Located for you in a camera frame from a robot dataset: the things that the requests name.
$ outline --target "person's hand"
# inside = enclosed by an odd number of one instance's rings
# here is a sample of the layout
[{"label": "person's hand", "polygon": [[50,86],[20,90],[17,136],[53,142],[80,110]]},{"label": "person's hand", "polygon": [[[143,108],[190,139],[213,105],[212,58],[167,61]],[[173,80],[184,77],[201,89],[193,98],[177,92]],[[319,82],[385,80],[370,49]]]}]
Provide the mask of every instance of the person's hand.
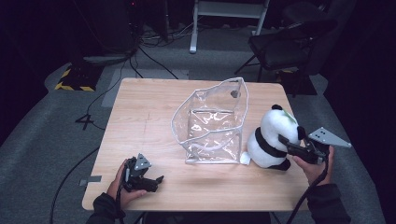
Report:
[{"label": "person's hand", "polygon": [[[117,190],[119,189],[120,179],[122,177],[122,171],[123,171],[125,162],[127,162],[127,160],[125,160],[122,163],[119,170],[117,171],[116,178],[113,180],[113,182],[111,182],[111,184],[107,190],[107,194],[109,196],[111,196],[114,199],[114,201],[116,201]],[[141,196],[145,195],[146,193],[147,192],[144,189],[133,190],[131,192],[126,191],[126,189],[122,189],[121,194],[120,194],[121,209],[125,208],[128,205],[128,203],[130,203],[131,201],[133,201],[137,198],[140,198]]]},{"label": "person's hand", "polygon": [[[324,180],[322,180],[321,182],[318,183],[318,186],[320,185],[325,185],[325,184],[330,184],[331,183],[331,178],[332,178],[332,159],[334,157],[334,148],[332,146],[329,146],[329,169],[327,171],[327,175],[326,178]],[[310,164],[307,163],[306,161],[303,161],[303,159],[301,159],[298,156],[293,156],[292,157],[293,160],[297,163],[298,166],[300,166],[305,175],[306,178],[308,179],[308,184],[311,185],[312,182],[314,182],[318,176],[321,175],[321,173],[324,170],[325,164],[324,162],[321,165],[316,165],[316,164]]]}]

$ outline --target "table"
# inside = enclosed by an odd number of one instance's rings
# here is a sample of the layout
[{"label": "table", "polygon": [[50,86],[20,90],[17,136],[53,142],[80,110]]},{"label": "table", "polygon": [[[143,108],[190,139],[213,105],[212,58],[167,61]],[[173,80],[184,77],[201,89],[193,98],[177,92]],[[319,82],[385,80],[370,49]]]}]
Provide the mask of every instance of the table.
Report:
[{"label": "table", "polygon": [[254,35],[259,35],[262,31],[262,23],[264,22],[269,3],[270,0],[266,0],[263,4],[206,2],[195,0],[190,53],[196,53],[197,51],[199,15],[259,19],[256,31],[253,32]]},{"label": "table", "polygon": [[[172,135],[171,119],[195,89],[217,81],[125,78],[121,84],[82,206],[92,210],[93,200],[106,192],[124,159],[142,153],[152,166],[145,174],[164,175],[157,192],[133,201],[135,211],[290,211],[308,184],[293,160],[287,172],[244,164],[186,164],[185,149]],[[279,84],[247,83],[249,108],[242,135],[243,150],[273,104],[291,113]],[[307,209],[304,203],[301,209]]]}]

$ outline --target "clear plastic bag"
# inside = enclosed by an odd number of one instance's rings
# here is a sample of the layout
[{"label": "clear plastic bag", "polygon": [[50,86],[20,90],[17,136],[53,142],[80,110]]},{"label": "clear plastic bag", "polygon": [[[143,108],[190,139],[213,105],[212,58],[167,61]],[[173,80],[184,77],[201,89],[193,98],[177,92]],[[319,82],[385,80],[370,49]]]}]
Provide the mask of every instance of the clear plastic bag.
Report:
[{"label": "clear plastic bag", "polygon": [[241,77],[195,90],[172,118],[186,163],[239,163],[247,112],[248,89]]}]

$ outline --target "white plush toy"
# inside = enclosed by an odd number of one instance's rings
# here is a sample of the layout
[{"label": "white plush toy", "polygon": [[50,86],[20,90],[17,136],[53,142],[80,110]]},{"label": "white plush toy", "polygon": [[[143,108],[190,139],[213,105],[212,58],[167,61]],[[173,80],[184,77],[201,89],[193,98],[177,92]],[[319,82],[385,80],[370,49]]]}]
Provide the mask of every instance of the white plush toy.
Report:
[{"label": "white plush toy", "polygon": [[299,133],[297,120],[282,106],[273,105],[262,117],[261,126],[247,140],[247,152],[261,168],[286,171],[290,168],[286,158],[288,150],[278,141],[278,136],[281,134],[291,143],[300,145]]}]

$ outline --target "black cable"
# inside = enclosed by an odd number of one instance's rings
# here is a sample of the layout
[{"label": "black cable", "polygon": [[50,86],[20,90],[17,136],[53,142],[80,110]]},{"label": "black cable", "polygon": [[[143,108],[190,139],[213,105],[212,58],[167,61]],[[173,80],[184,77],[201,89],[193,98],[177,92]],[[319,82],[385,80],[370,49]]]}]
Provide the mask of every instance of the black cable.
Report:
[{"label": "black cable", "polygon": [[275,218],[276,223],[277,223],[277,224],[281,224],[281,223],[280,223],[280,220],[279,220],[279,218],[276,216],[275,212],[271,212],[271,214],[272,214],[273,217]]},{"label": "black cable", "polygon": [[137,71],[137,69],[135,69],[134,66],[132,65],[132,63],[131,63],[131,58],[129,58],[129,65],[131,65],[132,69],[134,69],[134,71],[135,71],[141,78],[144,78],[144,77],[142,77],[142,75],[140,75],[140,73]]},{"label": "black cable", "polygon": [[[122,69],[123,69],[123,67],[124,67],[124,65],[125,65],[125,63],[126,63],[126,61],[127,61],[127,60],[125,60],[125,61],[123,62],[122,67],[121,67],[121,69],[120,69],[120,76],[119,76],[119,79],[114,83],[113,86],[111,86],[111,88],[109,88],[107,91],[102,92],[98,97],[96,97],[96,98],[88,105],[88,107],[87,107],[87,114],[86,114],[86,115],[88,115],[88,116],[90,115],[90,108],[91,108],[91,106],[93,105],[93,103],[95,103],[95,102],[96,102],[99,98],[101,98],[103,95],[105,95],[106,93],[108,93],[109,91],[111,91],[111,90],[117,85],[117,83],[120,82],[120,80],[121,80],[121,78],[122,78]],[[98,128],[98,129],[105,130],[104,128],[101,128],[101,127],[95,125],[94,123],[92,123],[92,124],[93,124],[93,126],[95,126],[95,127]]]},{"label": "black cable", "polygon": [[134,56],[134,62],[136,63],[136,70],[137,70],[137,67],[139,66],[139,63],[137,62],[137,55]]},{"label": "black cable", "polygon": [[[191,28],[190,29],[188,29],[188,28],[189,28],[189,26],[186,26],[183,29],[180,29],[178,31],[173,31],[172,33],[169,33],[168,34],[168,41],[166,43],[164,43],[164,44],[162,44],[163,39],[159,35],[149,35],[149,36],[146,36],[146,37],[143,36],[142,37],[142,40],[143,40],[142,45],[147,47],[147,48],[165,47],[165,46],[171,45],[176,40],[179,40],[179,39],[183,38],[186,35],[191,35],[191,33],[190,34],[184,34],[184,35],[182,34],[184,31],[189,31],[191,29]],[[157,43],[154,43],[154,44],[153,43],[148,43],[147,41],[151,40],[151,39],[156,39]]]},{"label": "black cable", "polygon": [[61,185],[59,186],[59,188],[56,190],[55,196],[52,200],[52,206],[50,209],[50,214],[49,214],[49,224],[53,223],[53,210],[55,208],[55,203],[56,203],[56,199],[58,198],[58,194],[61,191],[62,186],[64,185],[64,182],[66,181],[67,177],[70,176],[70,174],[83,162],[85,161],[88,157],[90,157],[95,151],[97,151],[99,149],[99,147],[97,147],[96,149],[94,149],[92,152],[90,152],[88,155],[86,155],[84,158],[82,158],[82,160],[80,160],[68,173],[67,175],[64,177],[64,179],[61,182]]},{"label": "black cable", "polygon": [[152,61],[154,61],[155,63],[159,64],[161,67],[163,67],[164,69],[166,69],[166,71],[168,71],[170,74],[172,74],[172,76],[174,76],[175,79],[178,79],[178,77],[173,74],[173,72],[171,72],[167,67],[165,67],[163,64],[155,61],[153,58],[151,58],[145,51],[142,50],[142,52],[148,57],[150,58]]},{"label": "black cable", "polygon": [[136,219],[136,221],[134,222],[134,224],[138,224],[139,223],[139,221],[140,221],[140,219],[141,218],[144,218],[144,215],[146,214],[147,212],[142,212],[138,217],[137,217],[137,219]]},{"label": "black cable", "polygon": [[309,191],[311,191],[312,188],[314,188],[318,183],[320,183],[322,180],[324,180],[324,178],[326,178],[327,171],[329,170],[329,158],[325,157],[325,161],[324,162],[325,162],[325,167],[324,167],[323,172],[321,173],[321,175],[318,176],[318,178],[314,182],[312,182],[312,184],[308,187],[308,189],[301,196],[300,200],[297,202],[296,206],[294,207],[294,210],[291,213],[287,224],[290,224],[293,221],[295,215],[298,212],[298,209],[300,208],[301,204],[305,200],[306,195],[309,193]]},{"label": "black cable", "polygon": [[121,212],[121,190],[122,190],[122,180],[125,178],[125,169],[126,169],[126,164],[124,164],[122,174],[120,177],[120,183],[119,183],[119,188],[117,189],[117,195],[116,195],[116,209],[117,209],[117,215],[119,216],[120,224],[124,224],[123,222],[123,217],[122,217],[122,212]]}]

